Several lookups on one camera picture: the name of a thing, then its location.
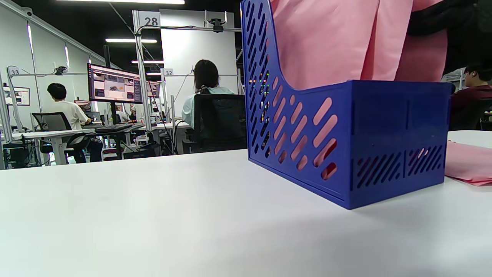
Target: red shirt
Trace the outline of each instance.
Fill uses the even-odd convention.
[[[460,113],[462,109],[476,100],[492,98],[492,86],[467,88],[451,96],[451,116]]]

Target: ceiling light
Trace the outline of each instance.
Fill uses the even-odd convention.
[[[83,2],[123,2],[123,3],[150,3],[150,4],[176,4],[184,5],[185,0],[58,0],[58,1],[83,1]]]
[[[138,61],[131,61],[132,64],[137,64]],[[144,61],[144,64],[163,64],[164,61]]]
[[[135,43],[135,39],[107,38],[106,42]],[[155,39],[143,39],[142,43],[157,43]]]

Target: black pants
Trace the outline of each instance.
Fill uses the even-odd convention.
[[[102,142],[97,138],[88,138],[84,137],[84,141],[90,140],[89,146],[87,146],[87,151],[91,154],[91,163],[102,162]],[[74,151],[71,151],[71,155],[75,159],[77,164],[84,164],[86,162],[86,158],[84,156],[84,152],[82,148],[75,148]]]

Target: white table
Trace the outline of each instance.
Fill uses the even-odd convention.
[[[16,133],[13,134],[15,140],[22,139],[34,139],[34,140],[47,140],[53,146],[53,154],[55,156],[55,162],[57,165],[66,165],[65,146],[63,145],[63,139],[71,137],[78,133],[92,133],[93,129],[85,130],[68,130],[68,131],[52,131],[52,132],[35,132],[35,133]]]
[[[482,135],[490,145],[492,133]],[[481,144],[476,136],[450,139]],[[492,188],[448,178],[353,211],[248,162],[244,150],[6,171],[0,179],[2,277],[492,272]]]

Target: light blue shirt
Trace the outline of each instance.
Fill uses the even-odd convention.
[[[209,88],[210,94],[235,94],[228,88]],[[183,121],[188,123],[193,129],[195,129],[195,95],[190,95],[186,98],[183,105],[183,111],[181,117]]]

